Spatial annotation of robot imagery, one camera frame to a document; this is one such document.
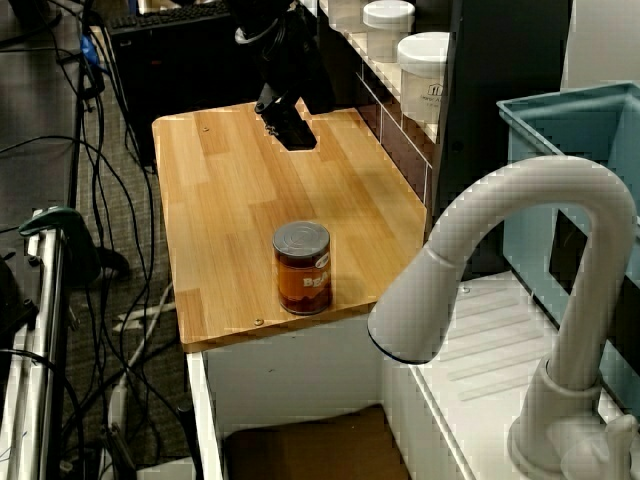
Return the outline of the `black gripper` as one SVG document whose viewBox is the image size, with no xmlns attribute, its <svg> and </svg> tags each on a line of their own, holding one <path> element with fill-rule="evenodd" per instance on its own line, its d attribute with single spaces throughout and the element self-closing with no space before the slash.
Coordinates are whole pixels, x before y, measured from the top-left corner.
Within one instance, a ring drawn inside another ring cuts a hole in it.
<svg viewBox="0 0 640 480">
<path fill-rule="evenodd" d="M 254 107 L 266 131 L 288 151 L 313 150 L 317 140 L 296 108 L 311 115 L 334 110 L 334 91 L 315 41 L 293 29 L 276 29 L 257 56 L 264 86 Z"/>
</svg>

